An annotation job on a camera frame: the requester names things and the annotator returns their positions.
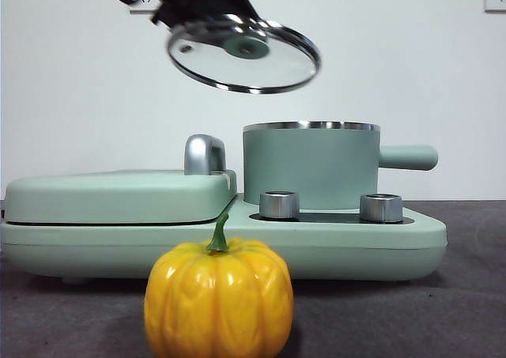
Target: glass lid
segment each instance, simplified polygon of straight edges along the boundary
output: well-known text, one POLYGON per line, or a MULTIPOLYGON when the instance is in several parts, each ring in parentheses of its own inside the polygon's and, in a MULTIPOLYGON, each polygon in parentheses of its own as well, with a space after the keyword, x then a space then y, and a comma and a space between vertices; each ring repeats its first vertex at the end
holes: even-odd
POLYGON ((168 53, 195 80, 254 94, 297 89, 321 65, 315 45, 300 33, 273 21, 234 15, 175 26, 168 53))

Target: saucepan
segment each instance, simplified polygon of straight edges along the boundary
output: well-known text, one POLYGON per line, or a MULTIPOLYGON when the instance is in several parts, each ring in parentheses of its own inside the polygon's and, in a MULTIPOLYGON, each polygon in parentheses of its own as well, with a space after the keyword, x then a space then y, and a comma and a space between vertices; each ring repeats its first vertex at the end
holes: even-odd
POLYGON ((430 170, 428 145, 380 147, 380 127, 362 122, 268 122, 244 127, 244 201, 297 192, 302 209, 356 209, 375 194, 378 168, 430 170))

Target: gray tablecloth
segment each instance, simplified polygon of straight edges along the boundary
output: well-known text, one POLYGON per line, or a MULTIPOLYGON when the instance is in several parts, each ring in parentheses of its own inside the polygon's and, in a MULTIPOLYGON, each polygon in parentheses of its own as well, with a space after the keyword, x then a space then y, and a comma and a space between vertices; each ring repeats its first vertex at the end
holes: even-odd
MULTIPOLYGON (((281 357, 506 357, 506 202, 407 202, 447 224, 440 268, 409 282, 294 281, 281 357)), ((145 281, 84 286, 2 259, 2 358, 150 357, 145 281)))

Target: pot handle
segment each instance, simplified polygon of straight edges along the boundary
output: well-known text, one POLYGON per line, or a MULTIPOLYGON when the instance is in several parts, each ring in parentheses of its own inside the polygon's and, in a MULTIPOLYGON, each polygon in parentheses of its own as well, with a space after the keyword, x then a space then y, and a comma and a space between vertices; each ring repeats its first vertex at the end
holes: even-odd
POLYGON ((432 170, 437 165, 437 151, 428 145, 381 146, 379 165, 382 168, 432 170))

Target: kitchen appliance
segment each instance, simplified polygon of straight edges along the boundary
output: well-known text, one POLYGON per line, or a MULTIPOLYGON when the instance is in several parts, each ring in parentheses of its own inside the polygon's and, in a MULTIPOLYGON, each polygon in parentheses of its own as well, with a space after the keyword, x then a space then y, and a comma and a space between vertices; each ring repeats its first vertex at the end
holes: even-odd
POLYGON ((437 154, 379 146, 372 124, 246 126, 244 194, 223 142, 203 134, 187 140, 183 170, 19 179, 6 192, 2 250, 23 270, 71 283, 148 277, 175 245, 210 238, 226 211, 227 237, 269 244, 293 278, 423 277, 444 256, 446 227, 403 208, 398 195, 377 194, 377 171, 427 170, 437 154))

